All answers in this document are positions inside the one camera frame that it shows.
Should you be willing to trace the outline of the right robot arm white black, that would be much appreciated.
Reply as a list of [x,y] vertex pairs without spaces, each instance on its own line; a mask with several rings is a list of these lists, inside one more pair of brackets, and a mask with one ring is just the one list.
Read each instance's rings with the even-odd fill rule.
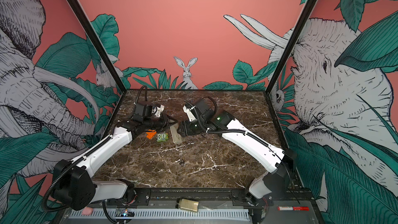
[[204,98],[194,103],[185,101],[183,111],[188,120],[180,123],[177,132],[183,137],[217,134],[232,142],[255,158],[266,170],[252,181],[248,193],[256,199],[285,196],[296,168],[297,153],[290,148],[282,149],[266,142],[227,111],[216,115],[217,103],[213,98],[209,99],[214,108],[209,107]]

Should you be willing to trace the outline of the white remote control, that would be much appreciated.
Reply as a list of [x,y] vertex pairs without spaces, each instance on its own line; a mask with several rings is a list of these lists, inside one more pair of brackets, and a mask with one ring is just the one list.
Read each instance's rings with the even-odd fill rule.
[[178,123],[170,126],[170,132],[174,144],[182,144],[182,136],[177,132],[178,127],[179,127]]

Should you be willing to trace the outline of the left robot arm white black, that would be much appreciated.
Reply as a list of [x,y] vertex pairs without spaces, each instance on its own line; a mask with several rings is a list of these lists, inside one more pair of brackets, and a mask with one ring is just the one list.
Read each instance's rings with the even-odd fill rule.
[[44,194],[41,208],[57,212],[66,208],[82,210],[91,203],[118,199],[123,205],[136,200],[135,186],[126,179],[94,181],[97,170],[125,145],[150,130],[161,132],[178,121],[164,112],[163,105],[150,105],[149,111],[133,112],[119,120],[113,133],[71,161],[59,161],[53,170],[52,184]]

